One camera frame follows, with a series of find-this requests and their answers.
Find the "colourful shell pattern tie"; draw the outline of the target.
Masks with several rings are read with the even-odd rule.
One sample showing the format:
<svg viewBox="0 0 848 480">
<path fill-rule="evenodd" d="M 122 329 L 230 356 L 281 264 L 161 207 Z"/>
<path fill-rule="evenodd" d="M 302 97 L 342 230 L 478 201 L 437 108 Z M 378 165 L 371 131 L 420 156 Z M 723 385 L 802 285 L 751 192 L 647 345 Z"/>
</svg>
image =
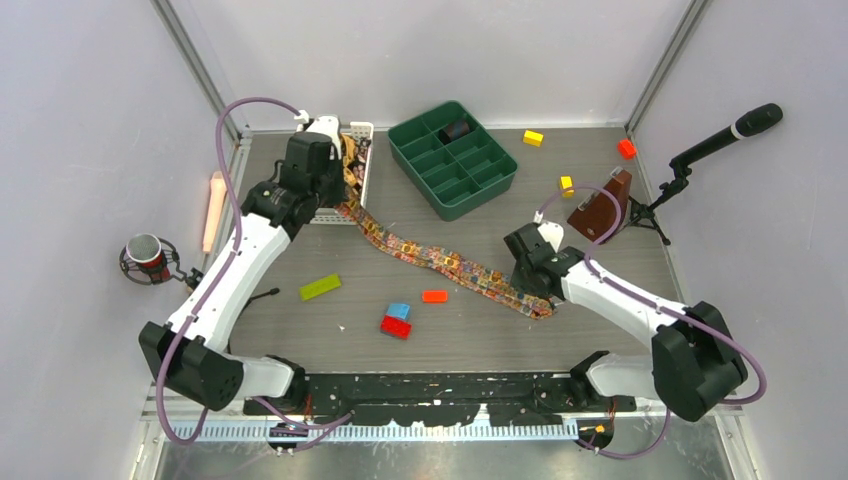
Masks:
<svg viewBox="0 0 848 480">
<path fill-rule="evenodd" d="M 486 267 L 455 251 L 404 239 L 380 224 L 356 200 L 342 203 L 335 210 L 352 221 L 370 244 L 393 258 L 435 271 L 457 285 L 531 319 L 544 319 L 555 313 L 552 301 L 521 293 L 512 287 L 508 274 Z"/>
</svg>

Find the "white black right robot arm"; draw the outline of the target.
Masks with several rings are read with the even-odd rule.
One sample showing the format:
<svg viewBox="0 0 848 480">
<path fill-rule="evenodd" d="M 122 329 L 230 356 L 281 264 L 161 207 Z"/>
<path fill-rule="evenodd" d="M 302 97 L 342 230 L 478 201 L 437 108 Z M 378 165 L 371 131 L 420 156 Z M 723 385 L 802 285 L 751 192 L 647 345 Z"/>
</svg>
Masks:
<svg viewBox="0 0 848 480">
<path fill-rule="evenodd" d="M 510 284 L 544 300 L 586 308 L 642 343 L 642 355 L 597 351 L 571 368 L 571 397 L 596 410 L 615 396 L 658 400 L 694 422 L 727 401 L 748 379 L 741 353 L 720 311 L 653 295 L 621 279 L 574 247 L 561 247 L 562 228 L 528 223 L 506 235 L 515 260 Z"/>
</svg>

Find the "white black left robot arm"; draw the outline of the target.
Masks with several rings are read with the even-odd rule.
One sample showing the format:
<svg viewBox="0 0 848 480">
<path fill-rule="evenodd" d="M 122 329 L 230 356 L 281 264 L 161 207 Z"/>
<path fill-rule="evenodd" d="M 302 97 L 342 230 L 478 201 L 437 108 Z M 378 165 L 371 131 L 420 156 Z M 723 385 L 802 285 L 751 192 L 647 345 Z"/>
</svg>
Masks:
<svg viewBox="0 0 848 480">
<path fill-rule="evenodd" d="M 163 324 L 147 323 L 139 343 L 156 391 L 176 392 L 220 411 L 236 399 L 268 397 L 284 414 L 307 398 L 301 368 L 282 358 L 227 351 L 236 321 L 259 281 L 317 210 L 343 202 L 341 134 L 298 132 L 274 177 L 257 183 L 241 204 L 224 250 L 185 303 Z"/>
</svg>

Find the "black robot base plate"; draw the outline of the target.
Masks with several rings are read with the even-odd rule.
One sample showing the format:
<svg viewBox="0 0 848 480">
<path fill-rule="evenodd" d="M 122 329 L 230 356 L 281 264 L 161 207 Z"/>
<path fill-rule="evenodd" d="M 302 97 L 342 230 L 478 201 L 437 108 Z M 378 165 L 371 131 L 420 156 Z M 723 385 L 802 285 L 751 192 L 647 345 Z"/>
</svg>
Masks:
<svg viewBox="0 0 848 480">
<path fill-rule="evenodd" d="M 357 426 L 468 425 L 487 414 L 491 425 L 546 426 L 562 414 L 633 412 L 632 397 L 601 397 L 566 373 L 297 373 L 279 398 L 248 400 L 247 415 L 278 410 L 319 424 L 344 415 Z"/>
</svg>

